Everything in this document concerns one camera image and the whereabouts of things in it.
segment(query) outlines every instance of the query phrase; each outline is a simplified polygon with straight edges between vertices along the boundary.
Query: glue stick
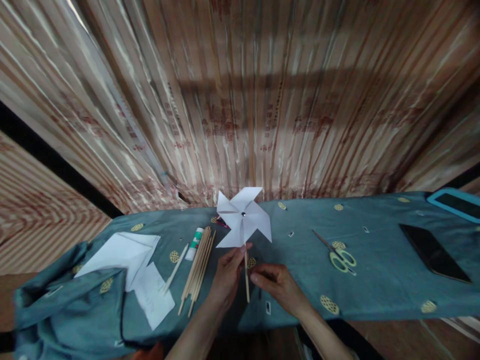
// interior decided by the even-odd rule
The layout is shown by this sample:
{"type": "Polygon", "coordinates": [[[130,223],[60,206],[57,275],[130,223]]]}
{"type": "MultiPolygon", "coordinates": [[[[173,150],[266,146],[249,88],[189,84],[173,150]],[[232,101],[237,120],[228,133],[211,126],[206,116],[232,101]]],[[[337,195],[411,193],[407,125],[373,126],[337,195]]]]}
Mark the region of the glue stick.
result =
{"type": "Polygon", "coordinates": [[[195,236],[193,237],[190,247],[188,248],[188,251],[186,252],[186,255],[185,255],[186,260],[188,261],[194,260],[195,253],[199,248],[200,239],[202,238],[203,233],[204,233],[204,229],[202,229],[201,227],[196,228],[195,236]]]}

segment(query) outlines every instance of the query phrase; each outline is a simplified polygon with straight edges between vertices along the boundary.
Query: paper scrap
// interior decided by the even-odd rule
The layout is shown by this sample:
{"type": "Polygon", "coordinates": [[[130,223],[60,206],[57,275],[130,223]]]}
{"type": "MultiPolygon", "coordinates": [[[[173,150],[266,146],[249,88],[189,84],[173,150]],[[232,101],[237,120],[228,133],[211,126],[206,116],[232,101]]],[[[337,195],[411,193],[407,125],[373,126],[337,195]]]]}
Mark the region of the paper scrap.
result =
{"type": "Polygon", "coordinates": [[[74,277],[100,269],[126,268],[125,291],[132,291],[135,282],[143,275],[159,240],[160,236],[157,235],[116,232],[74,277]]]}
{"type": "Polygon", "coordinates": [[[172,293],[163,295],[165,281],[160,276],[157,267],[152,262],[135,284],[135,295],[141,309],[145,313],[150,328],[155,330],[175,307],[172,293]]]}

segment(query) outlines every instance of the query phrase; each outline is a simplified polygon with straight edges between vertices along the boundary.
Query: bundle of bamboo skewers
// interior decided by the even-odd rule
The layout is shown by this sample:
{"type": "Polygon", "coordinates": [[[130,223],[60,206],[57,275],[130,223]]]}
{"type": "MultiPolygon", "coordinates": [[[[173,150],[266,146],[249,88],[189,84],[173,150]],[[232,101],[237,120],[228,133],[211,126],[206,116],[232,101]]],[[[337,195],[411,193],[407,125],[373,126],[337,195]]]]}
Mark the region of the bundle of bamboo skewers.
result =
{"type": "Polygon", "coordinates": [[[185,288],[181,295],[181,304],[180,309],[178,310],[178,315],[182,312],[184,307],[185,299],[189,295],[191,298],[190,311],[188,312],[188,317],[192,315],[192,310],[194,308],[194,303],[197,301],[200,293],[200,288],[202,287],[202,282],[204,281],[205,271],[207,270],[207,264],[209,263],[210,252],[212,251],[212,245],[214,244],[215,234],[210,237],[212,229],[210,226],[207,226],[203,231],[203,235],[200,239],[200,245],[196,251],[196,256],[193,259],[193,264],[191,265],[190,273],[188,274],[188,279],[186,280],[185,288]]]}

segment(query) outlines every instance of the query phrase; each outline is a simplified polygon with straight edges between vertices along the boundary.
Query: scissors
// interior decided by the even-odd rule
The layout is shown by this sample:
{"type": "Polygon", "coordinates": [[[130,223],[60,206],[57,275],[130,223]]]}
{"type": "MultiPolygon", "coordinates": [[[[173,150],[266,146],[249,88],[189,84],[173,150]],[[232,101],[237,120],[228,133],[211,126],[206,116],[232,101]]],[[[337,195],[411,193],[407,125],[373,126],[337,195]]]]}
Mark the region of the scissors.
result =
{"type": "Polygon", "coordinates": [[[315,233],[316,237],[319,238],[321,242],[324,243],[330,250],[329,256],[333,266],[342,273],[349,272],[353,276],[357,276],[357,273],[349,267],[349,265],[351,267],[357,266],[357,262],[355,261],[354,257],[343,249],[335,249],[331,247],[330,244],[326,242],[320,235],[318,235],[315,230],[312,229],[312,231],[315,233]]]}

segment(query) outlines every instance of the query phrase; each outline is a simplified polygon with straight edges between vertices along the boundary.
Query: scissor blade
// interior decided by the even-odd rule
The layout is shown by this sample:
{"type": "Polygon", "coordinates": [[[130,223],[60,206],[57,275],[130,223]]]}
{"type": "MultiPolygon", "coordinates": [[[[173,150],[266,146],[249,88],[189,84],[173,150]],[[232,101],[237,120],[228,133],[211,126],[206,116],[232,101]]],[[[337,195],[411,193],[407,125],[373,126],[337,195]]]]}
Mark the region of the scissor blade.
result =
{"type": "Polygon", "coordinates": [[[315,233],[316,237],[321,240],[322,243],[325,244],[327,248],[329,248],[331,251],[335,252],[335,250],[330,246],[328,242],[326,242],[315,230],[312,229],[312,231],[315,233]]]}

